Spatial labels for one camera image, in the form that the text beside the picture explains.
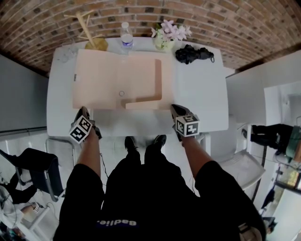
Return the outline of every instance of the person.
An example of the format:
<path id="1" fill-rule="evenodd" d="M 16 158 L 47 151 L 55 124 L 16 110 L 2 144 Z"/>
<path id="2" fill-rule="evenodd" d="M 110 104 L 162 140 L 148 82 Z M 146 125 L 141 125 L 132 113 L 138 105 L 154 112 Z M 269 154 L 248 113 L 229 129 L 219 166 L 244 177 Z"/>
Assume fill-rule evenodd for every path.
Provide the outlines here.
<path id="1" fill-rule="evenodd" d="M 156 137 L 142 165 L 134 138 L 126 137 L 128 154 L 108 177 L 104 194 L 98 136 L 91 129 L 68 179 L 53 240 L 191 236 L 235 241 L 250 230 L 258 238 L 252 240 L 265 240 L 263 220 L 251 200 L 194 137 L 182 137 L 182 144 L 200 197 L 161 152 L 165 142 L 166 136 Z"/>
<path id="2" fill-rule="evenodd" d="M 252 126 L 251 141 L 276 149 L 275 155 L 284 154 L 291 160 L 301 161 L 301 128 L 277 124 L 272 126 Z M 247 138 L 247 131 L 242 130 Z"/>
<path id="3" fill-rule="evenodd" d="M 22 218 L 32 212 L 36 205 L 31 204 L 22 209 L 17 204 L 27 203 L 37 191 L 33 185 L 21 191 L 16 190 L 18 184 L 17 173 L 15 173 L 9 184 L 0 184 L 0 221 L 8 228 L 14 228 L 21 222 Z"/>
<path id="4" fill-rule="evenodd" d="M 277 225 L 277 223 L 275 222 L 275 217 L 263 217 L 262 219 L 266 226 L 267 234 L 274 232 L 274 229 Z"/>
<path id="5" fill-rule="evenodd" d="M 252 126 L 251 141 L 258 145 L 269 146 L 277 150 L 277 154 L 285 153 L 293 127 L 285 124 L 272 126 Z M 247 131 L 242 130 L 246 138 Z"/>
<path id="6" fill-rule="evenodd" d="M 22 175 L 22 169 L 19 168 L 18 170 L 19 174 Z M 30 198 L 32 198 L 37 192 L 37 188 L 34 185 L 31 185 L 25 190 L 17 190 L 16 187 L 18 183 L 19 179 L 17 173 L 15 173 L 12 176 L 9 184 L 0 184 L 0 187 L 2 186 L 2 189 L 5 188 L 8 191 L 9 195 L 12 198 L 13 204 L 27 203 L 30 200 Z"/>

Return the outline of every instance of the white table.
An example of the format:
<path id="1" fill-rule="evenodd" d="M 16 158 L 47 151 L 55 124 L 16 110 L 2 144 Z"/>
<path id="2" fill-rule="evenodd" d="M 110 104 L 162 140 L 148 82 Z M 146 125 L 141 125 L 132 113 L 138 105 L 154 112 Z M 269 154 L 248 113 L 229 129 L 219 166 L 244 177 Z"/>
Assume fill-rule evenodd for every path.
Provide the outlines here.
<path id="1" fill-rule="evenodd" d="M 108 51 L 127 54 L 121 48 L 120 38 L 106 39 Z M 84 48 L 86 42 L 76 43 Z M 204 47 L 190 42 L 177 42 L 174 50 L 191 44 L 195 48 Z M 68 136 L 70 124 L 74 121 L 77 109 L 72 108 L 72 82 L 76 57 L 67 62 L 64 53 L 70 46 L 57 48 L 54 53 L 47 97 L 47 128 L 50 136 Z M 218 131 L 228 128 L 228 97 L 221 52 L 206 47 L 214 53 L 215 63 L 196 60 L 186 65 L 174 58 L 174 102 L 188 107 L 198 115 L 201 131 Z M 158 51 L 151 38 L 134 38 L 134 51 Z M 105 136 L 147 136 L 172 132 L 172 118 L 169 111 L 118 111 L 95 110 L 92 118 Z"/>

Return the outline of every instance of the white wall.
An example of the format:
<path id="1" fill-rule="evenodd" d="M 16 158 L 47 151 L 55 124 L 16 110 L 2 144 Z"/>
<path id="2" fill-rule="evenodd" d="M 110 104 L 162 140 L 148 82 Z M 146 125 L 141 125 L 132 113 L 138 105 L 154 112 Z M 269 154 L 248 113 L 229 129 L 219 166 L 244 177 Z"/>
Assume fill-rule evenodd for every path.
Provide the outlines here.
<path id="1" fill-rule="evenodd" d="M 296 120 L 297 117 L 301 116 L 301 103 L 300 101 L 297 102 L 297 99 L 294 100 L 294 97 L 290 103 L 291 95 L 298 95 L 301 98 L 301 81 L 282 85 L 279 89 L 282 99 L 282 122 L 287 125 L 301 125 L 301 118 L 298 119 L 298 122 Z"/>
<path id="2" fill-rule="evenodd" d="M 301 195 L 284 190 L 274 213 L 278 223 L 268 241 L 291 241 L 301 229 Z"/>
<path id="3" fill-rule="evenodd" d="M 227 77 L 229 114 L 238 123 L 284 122 L 285 96 L 301 93 L 300 63 L 301 51 L 298 51 Z"/>
<path id="4" fill-rule="evenodd" d="M 264 87 L 301 81 L 301 50 L 259 65 Z"/>
<path id="5" fill-rule="evenodd" d="M 224 72 L 225 72 L 225 77 L 228 77 L 228 76 L 234 74 L 234 73 L 235 73 L 235 70 L 234 70 L 234 69 L 227 68 L 227 67 L 224 67 Z"/>
<path id="6" fill-rule="evenodd" d="M 46 126 L 48 79 L 0 55 L 0 131 Z"/>
<path id="7" fill-rule="evenodd" d="M 281 93 L 279 86 L 264 89 L 266 106 L 266 125 L 271 126 L 282 122 Z"/>
<path id="8" fill-rule="evenodd" d="M 266 123 L 264 88 L 255 68 L 226 79 L 229 114 L 235 116 L 237 123 Z"/>

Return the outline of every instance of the white floor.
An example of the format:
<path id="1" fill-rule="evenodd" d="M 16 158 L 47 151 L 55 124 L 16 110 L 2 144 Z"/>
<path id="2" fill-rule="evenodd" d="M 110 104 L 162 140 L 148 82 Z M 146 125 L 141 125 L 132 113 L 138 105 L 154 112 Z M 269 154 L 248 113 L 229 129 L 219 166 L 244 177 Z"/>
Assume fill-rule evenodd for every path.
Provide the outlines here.
<path id="1" fill-rule="evenodd" d="M 244 148 L 246 143 L 244 138 L 240 134 L 241 129 L 238 130 L 238 150 Z M 48 138 L 46 133 L 39 134 L 36 136 L 26 136 L 14 140 L 2 141 L 0 142 L 0 149 L 11 154 L 11 155 L 20 155 L 26 148 L 34 148 L 41 151 L 45 151 L 45 141 Z M 139 146 L 138 151 L 141 155 L 141 162 L 144 163 L 144 153 L 145 147 L 154 139 L 154 137 L 139 137 L 136 138 L 137 145 Z M 77 144 L 75 158 L 77 160 L 81 147 Z M 73 168 L 73 155 L 72 148 L 70 145 L 65 143 L 56 143 L 49 142 L 48 151 L 58 156 L 59 165 L 60 165 L 60 174 L 62 179 L 63 188 L 66 187 L 68 177 Z M 103 161 L 106 167 L 107 174 L 113 171 L 118 162 L 125 158 L 127 151 L 124 148 L 124 137 L 105 137 L 100 141 L 100 152 L 103 156 Z M 186 181 L 187 186 L 190 189 L 193 189 L 193 178 L 192 173 L 188 164 L 188 160 L 185 154 L 185 150 L 179 143 L 176 134 L 171 134 L 167 136 L 166 145 L 162 148 L 162 153 L 164 153 L 167 159 L 179 166 L 182 172 L 182 176 Z M 9 182 L 12 175 L 15 173 L 15 167 L 11 165 L 6 159 L 0 156 L 0 176 Z M 26 171 L 22 176 L 22 179 L 26 181 L 29 179 L 30 175 Z M 104 172 L 103 164 L 101 163 L 101 180 L 103 182 L 103 189 L 105 191 L 105 184 L 107 181 L 106 174 Z M 246 190 L 246 194 L 251 198 L 254 192 L 255 185 L 251 186 Z M 51 238 L 54 234 L 54 231 L 58 225 L 59 213 L 63 198 L 58 202 L 52 202 L 50 195 L 44 192 L 37 192 L 30 202 L 38 202 L 42 206 L 50 206 L 51 212 L 49 212 L 46 217 L 39 224 L 45 235 Z"/>

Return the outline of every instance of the cardboard sheet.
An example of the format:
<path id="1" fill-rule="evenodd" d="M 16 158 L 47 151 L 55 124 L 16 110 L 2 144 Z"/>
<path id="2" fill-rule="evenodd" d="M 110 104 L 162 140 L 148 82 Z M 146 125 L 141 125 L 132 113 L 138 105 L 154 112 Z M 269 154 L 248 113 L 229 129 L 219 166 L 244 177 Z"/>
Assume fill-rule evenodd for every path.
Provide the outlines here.
<path id="1" fill-rule="evenodd" d="M 172 59 L 168 54 L 128 56 L 80 49 L 73 83 L 73 107 L 168 110 L 173 103 Z"/>

